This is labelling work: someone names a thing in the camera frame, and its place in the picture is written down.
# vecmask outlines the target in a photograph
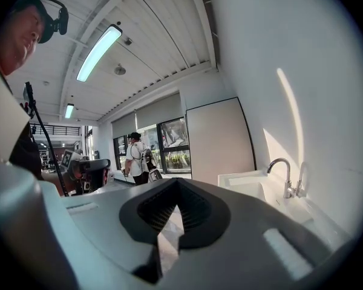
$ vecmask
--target white ceiling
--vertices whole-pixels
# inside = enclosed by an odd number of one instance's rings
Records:
[[[55,33],[49,42],[38,45],[32,58],[8,77],[19,101],[24,82],[31,82],[45,122],[74,123],[80,119],[80,124],[96,124],[154,83],[212,60],[196,0],[60,1],[70,14],[67,34]],[[56,18],[58,7],[43,3]],[[78,82],[76,76],[87,54],[107,27],[118,21],[122,37],[88,80]],[[128,38],[131,45],[125,44]],[[114,74],[119,63],[126,69],[122,76]],[[70,121],[62,118],[67,103],[77,108]]]

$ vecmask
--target fluorescent light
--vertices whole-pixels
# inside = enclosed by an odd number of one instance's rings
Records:
[[[97,41],[95,46],[87,55],[82,67],[79,70],[77,80],[86,82],[86,79],[97,65],[98,61],[106,53],[109,47],[121,36],[122,30],[115,25],[111,25],[100,39]]]
[[[72,103],[68,103],[67,108],[66,108],[65,118],[70,118],[73,109],[74,109],[74,105]]]

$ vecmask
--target ceiling beam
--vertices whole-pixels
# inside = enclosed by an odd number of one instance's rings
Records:
[[[127,101],[125,101],[122,105],[111,110],[109,113],[107,113],[105,116],[103,116],[99,120],[99,124],[102,124],[103,122],[113,118],[113,116],[117,116],[117,113],[124,111],[126,109],[126,107],[131,106],[132,103],[135,103],[135,102],[143,99],[144,97],[146,97],[146,95],[152,93],[156,89],[159,89],[161,87],[168,86],[168,85],[170,86],[170,85],[174,84],[176,81],[178,81],[186,76],[190,76],[195,73],[203,72],[203,71],[209,70],[211,68],[212,68],[211,63],[209,61],[203,62],[199,65],[195,65],[188,69],[184,69],[183,71],[175,73],[174,75],[171,75],[171,76],[167,77],[166,79],[163,79],[157,83],[154,83],[152,86],[149,86],[148,88],[138,92],[133,97],[127,99]]]
[[[102,22],[102,20],[106,17],[107,14],[111,12],[111,10],[122,0],[109,0],[98,12],[98,14],[94,17],[94,19],[89,23],[87,26],[85,32],[83,33],[82,37],[80,38],[80,43],[86,44],[89,40],[90,36],[94,32],[94,30],[98,27],[98,25]],[[77,64],[78,58],[83,50],[82,45],[77,45],[77,43],[74,44],[75,50],[74,54],[71,57],[70,63],[68,64],[67,72],[65,75],[62,92],[60,94],[60,106],[59,106],[59,113],[63,115],[63,107],[64,107],[64,101],[66,97],[66,93],[68,90],[68,86],[71,80],[71,76],[73,74],[73,71],[75,69],[75,66]]]
[[[207,17],[206,7],[204,6],[203,0],[194,0],[194,3],[196,9],[198,10],[200,22],[203,26],[204,36],[206,37],[208,52],[210,55],[211,67],[216,68],[217,62],[215,60],[214,43],[212,41],[211,28]]]

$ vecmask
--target headphones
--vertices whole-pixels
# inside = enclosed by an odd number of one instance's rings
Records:
[[[60,5],[62,7],[62,8],[59,9],[58,18],[53,20],[51,18],[51,16],[47,13],[45,7],[43,5],[42,6],[39,5],[39,3],[42,4],[40,2],[40,0],[29,0],[29,1],[31,1],[30,4],[35,5],[38,8],[38,10],[41,13],[43,13],[43,16],[44,16],[45,21],[46,21],[43,36],[41,37],[39,43],[46,43],[48,40],[51,39],[54,32],[59,31],[59,33],[61,35],[66,34],[67,24],[68,24],[68,10],[67,10],[66,6],[63,3],[61,3],[58,0],[48,0],[48,1],[54,2],[55,4]],[[21,4],[21,3],[26,3],[26,2],[28,2],[28,0],[20,0],[16,4]]]

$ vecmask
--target cable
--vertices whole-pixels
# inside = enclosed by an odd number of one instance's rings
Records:
[[[65,196],[68,196],[67,189],[66,189],[66,185],[65,185],[65,182],[63,180],[62,173],[61,173],[61,170],[59,168],[58,161],[57,161],[56,156],[55,156],[55,152],[54,152],[54,149],[53,149],[53,145],[51,143],[50,137],[48,136],[48,133],[46,131],[46,128],[44,128],[43,122],[42,122],[41,117],[39,116],[39,113],[38,113],[38,109],[36,108],[36,101],[34,100],[34,97],[33,97],[33,91],[32,91],[32,86],[31,86],[30,82],[25,83],[25,87],[27,89],[28,98],[30,99],[29,100],[29,107],[35,111],[36,118],[38,118],[38,122],[41,125],[41,128],[43,130],[43,133],[46,136],[48,145],[50,147],[50,152],[53,155],[53,160],[54,160],[54,165],[55,165],[56,173],[58,174],[58,178],[59,178],[60,186],[62,187],[62,190],[63,190],[63,194]]]

